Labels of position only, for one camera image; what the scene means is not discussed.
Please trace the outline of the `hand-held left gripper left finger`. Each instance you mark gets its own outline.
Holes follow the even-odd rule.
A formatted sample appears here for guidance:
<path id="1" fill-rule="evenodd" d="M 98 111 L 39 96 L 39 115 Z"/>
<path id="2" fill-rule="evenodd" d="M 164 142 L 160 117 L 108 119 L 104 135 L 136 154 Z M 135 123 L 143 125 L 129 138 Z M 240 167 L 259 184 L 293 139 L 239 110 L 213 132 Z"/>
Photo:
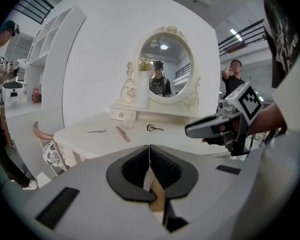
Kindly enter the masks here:
<path id="1" fill-rule="evenodd" d="M 150 167 L 149 146 L 131 152 L 114 161 L 106 171 L 110 188 L 130 202 L 154 202 L 156 194 L 144 190 L 145 176 Z"/>

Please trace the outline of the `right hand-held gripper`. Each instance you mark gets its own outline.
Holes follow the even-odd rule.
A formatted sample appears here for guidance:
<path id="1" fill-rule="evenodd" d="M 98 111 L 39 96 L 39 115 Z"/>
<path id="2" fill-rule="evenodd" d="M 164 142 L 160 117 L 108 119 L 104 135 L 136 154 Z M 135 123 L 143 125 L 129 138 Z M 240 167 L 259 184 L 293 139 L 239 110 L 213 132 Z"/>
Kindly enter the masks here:
<path id="1" fill-rule="evenodd" d="M 262 108 L 262 101 L 246 82 L 219 101 L 217 113 L 187 124 L 185 135 L 204 139 L 209 145 L 225 146 L 233 157 L 248 155 L 251 150 L 245 148 L 246 138 Z"/>

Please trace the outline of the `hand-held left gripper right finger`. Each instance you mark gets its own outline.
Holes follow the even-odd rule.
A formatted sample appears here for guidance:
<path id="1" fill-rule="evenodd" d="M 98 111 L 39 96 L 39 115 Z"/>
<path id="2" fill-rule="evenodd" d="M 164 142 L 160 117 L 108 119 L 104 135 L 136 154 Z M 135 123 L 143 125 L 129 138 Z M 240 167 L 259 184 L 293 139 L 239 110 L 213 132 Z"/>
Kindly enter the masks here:
<path id="1" fill-rule="evenodd" d="M 199 179 L 197 169 L 191 163 L 151 144 L 150 167 L 169 200 L 186 197 Z"/>

